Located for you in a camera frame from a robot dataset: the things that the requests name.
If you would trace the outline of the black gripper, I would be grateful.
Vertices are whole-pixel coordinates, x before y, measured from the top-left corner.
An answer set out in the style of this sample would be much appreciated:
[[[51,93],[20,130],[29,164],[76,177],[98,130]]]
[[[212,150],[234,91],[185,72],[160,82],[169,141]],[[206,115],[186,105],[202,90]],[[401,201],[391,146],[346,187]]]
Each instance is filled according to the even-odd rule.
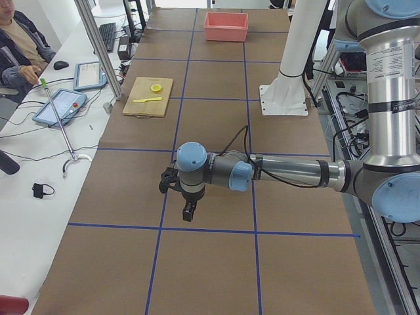
[[[182,210],[182,219],[184,221],[192,221],[194,219],[194,212],[196,210],[197,203],[202,197],[204,197],[204,188],[197,192],[187,192],[186,190],[183,190],[181,194],[185,200],[185,206]]]

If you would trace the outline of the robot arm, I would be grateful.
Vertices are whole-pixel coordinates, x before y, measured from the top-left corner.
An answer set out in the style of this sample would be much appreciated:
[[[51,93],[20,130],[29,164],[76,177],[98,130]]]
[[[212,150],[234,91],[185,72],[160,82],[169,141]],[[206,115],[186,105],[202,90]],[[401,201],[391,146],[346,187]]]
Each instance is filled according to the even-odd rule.
[[[395,222],[419,220],[419,154],[415,145],[414,40],[418,1],[341,1],[335,32],[357,41],[367,58],[368,156],[362,161],[302,160],[209,154],[197,142],[177,152],[182,217],[193,219],[206,184],[245,191],[252,180],[273,179],[304,188],[352,194]]]

